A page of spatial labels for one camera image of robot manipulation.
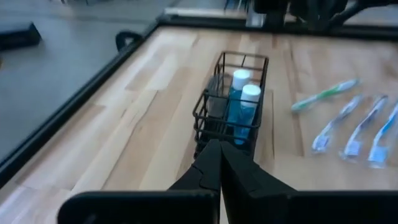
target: green toothbrush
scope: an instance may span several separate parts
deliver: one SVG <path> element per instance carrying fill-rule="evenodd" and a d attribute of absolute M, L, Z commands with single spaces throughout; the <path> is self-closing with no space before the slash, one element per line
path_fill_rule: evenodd
<path fill-rule="evenodd" d="M 333 96 L 336 94 L 340 94 L 346 90 L 349 90 L 350 88 L 356 86 L 359 83 L 359 79 L 353 79 L 353 80 L 349 80 L 346 82 L 342 82 L 339 83 L 333 87 L 331 87 L 328 90 L 323 90 L 321 93 L 310 96 L 309 98 L 299 101 L 295 104 L 293 104 L 292 106 L 292 111 L 293 112 L 299 112 L 302 109 L 305 109 L 306 107 L 308 107 L 309 105 L 311 105 L 312 103 L 318 101 L 318 100 L 322 100 L 325 98 L 328 98 L 329 96 Z"/>

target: black object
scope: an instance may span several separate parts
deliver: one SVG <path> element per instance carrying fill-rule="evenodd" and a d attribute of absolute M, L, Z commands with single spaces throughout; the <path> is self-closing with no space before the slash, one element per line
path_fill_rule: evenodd
<path fill-rule="evenodd" d="M 0 51 L 38 45 L 41 36 L 32 22 L 0 24 Z"/>
<path fill-rule="evenodd" d="M 254 62 L 254 66 L 247 65 L 245 62 L 248 60 Z M 203 150 L 210 139 L 228 141 L 231 144 L 234 144 L 235 139 L 240 139 L 244 141 L 244 144 L 234 144 L 235 147 L 243 150 L 250 156 L 254 155 L 258 129 L 261 125 L 268 61 L 268 58 L 263 55 L 230 51 L 221 53 L 214 69 L 213 83 L 203 90 L 193 109 L 193 116 L 195 117 L 193 128 L 196 131 L 195 141 L 197 142 L 195 157 Z M 261 89 L 259 101 L 253 102 L 257 105 L 251 125 L 230 123 L 227 121 L 231 102 L 242 102 L 240 99 L 236 100 L 229 97 L 229 89 L 231 88 L 233 79 L 230 73 L 239 68 L 250 70 L 253 73 L 250 82 L 258 85 Z M 212 114 L 215 114 L 214 110 L 217 110 L 216 113 L 219 114 L 219 116 L 212 116 Z M 234 136 L 234 127 L 249 128 L 250 132 L 248 138 L 245 139 Z"/>
<path fill-rule="evenodd" d="M 220 182 L 231 224 L 389 223 L 398 212 L 396 191 L 299 192 L 211 140 L 168 191 L 83 193 L 62 205 L 58 223 L 219 223 Z"/>
<path fill-rule="evenodd" d="M 347 7 L 348 0 L 254 0 L 254 10 L 267 14 L 265 26 L 283 27 L 282 21 L 287 5 L 291 15 L 305 21 L 298 24 L 302 29 L 328 30 L 342 26 L 345 21 L 359 12 L 370 8 L 398 4 L 397 0 L 357 0 Z"/>
<path fill-rule="evenodd" d="M 129 30 L 124 30 L 116 34 L 115 37 L 115 42 L 116 42 L 116 48 L 118 51 L 121 51 L 125 46 L 127 46 L 129 43 L 128 41 L 130 40 L 129 43 L 131 42 L 138 42 L 142 40 L 142 36 L 140 34 L 137 34 L 135 32 L 131 32 Z"/>
<path fill-rule="evenodd" d="M 9 155 L 0 160 L 0 187 L 22 167 L 42 146 L 80 109 L 98 88 L 160 27 L 188 27 L 190 29 L 221 29 L 263 34 L 293 34 L 322 37 L 352 38 L 360 40 L 398 41 L 395 26 L 349 26 L 332 27 L 328 30 L 308 30 L 296 22 L 286 22 L 276 27 L 246 27 L 244 20 L 213 19 L 202 17 L 160 16 L 143 34 L 142 40 L 123 48 L 93 78 L 87 81 L 70 99 L 52 114 L 42 125 L 22 141 Z"/>

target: white bottle cap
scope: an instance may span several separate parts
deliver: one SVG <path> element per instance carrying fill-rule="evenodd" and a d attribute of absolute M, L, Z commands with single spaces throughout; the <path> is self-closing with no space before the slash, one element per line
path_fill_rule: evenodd
<path fill-rule="evenodd" d="M 261 94 L 261 89 L 257 85 L 248 84 L 243 87 L 241 100 L 249 100 L 258 102 Z M 257 103 L 241 102 L 242 106 L 256 107 Z"/>
<path fill-rule="evenodd" d="M 232 88 L 235 90 L 242 90 L 242 88 L 249 83 L 251 72 L 245 69 L 239 69 L 234 72 L 232 79 Z"/>

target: black frame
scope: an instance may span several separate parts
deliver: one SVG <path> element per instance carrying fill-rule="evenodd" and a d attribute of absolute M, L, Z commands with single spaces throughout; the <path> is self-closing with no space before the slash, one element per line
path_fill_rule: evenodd
<path fill-rule="evenodd" d="M 205 29 L 224 29 L 244 32 L 275 34 L 314 35 L 323 37 L 354 38 L 361 40 L 398 41 L 398 27 L 347 25 L 330 30 L 303 29 L 295 22 L 286 22 L 284 27 L 246 27 L 244 19 L 216 19 L 203 17 L 160 16 L 157 21 L 137 39 L 121 49 L 115 58 L 81 87 L 69 100 L 51 115 L 42 125 L 0 161 L 0 188 L 3 187 L 29 159 L 87 102 L 87 100 L 110 78 L 113 73 L 162 26 Z"/>

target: black wire basket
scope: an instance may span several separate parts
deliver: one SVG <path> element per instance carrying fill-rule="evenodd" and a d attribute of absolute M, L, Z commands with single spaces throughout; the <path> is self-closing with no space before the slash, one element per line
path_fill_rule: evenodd
<path fill-rule="evenodd" d="M 197 142 L 194 158 L 201 153 L 210 139 L 228 141 L 246 154 L 254 155 L 258 129 L 261 125 L 268 61 L 268 57 L 263 55 L 230 51 L 221 53 L 214 74 L 193 109 L 193 116 L 195 117 L 193 128 L 196 131 L 195 141 Z M 261 89 L 259 101 L 251 102 L 256 104 L 256 112 L 251 125 L 228 122 L 231 102 L 242 102 L 242 100 L 229 97 L 232 74 L 237 69 L 251 71 L 250 83 L 258 85 Z M 238 127 L 249 128 L 247 138 L 234 136 L 234 128 Z M 235 144 L 236 139 L 242 140 L 243 144 Z"/>

